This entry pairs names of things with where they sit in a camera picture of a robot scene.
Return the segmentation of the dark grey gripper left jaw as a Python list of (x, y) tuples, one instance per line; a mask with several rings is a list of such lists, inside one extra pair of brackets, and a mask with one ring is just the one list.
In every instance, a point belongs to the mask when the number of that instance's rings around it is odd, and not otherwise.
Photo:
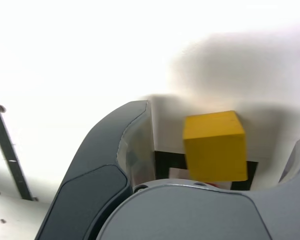
[(156, 178), (151, 103), (131, 101), (100, 120), (78, 148), (36, 235), (94, 240), (111, 213)]

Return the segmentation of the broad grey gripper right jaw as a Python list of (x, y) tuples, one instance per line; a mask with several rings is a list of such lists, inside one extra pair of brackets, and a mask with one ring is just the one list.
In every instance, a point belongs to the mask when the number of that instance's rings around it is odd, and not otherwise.
[[(300, 163), (300, 140), (290, 156)], [(99, 240), (300, 240), (300, 168), (275, 187), (223, 190), (159, 180), (110, 215)]]

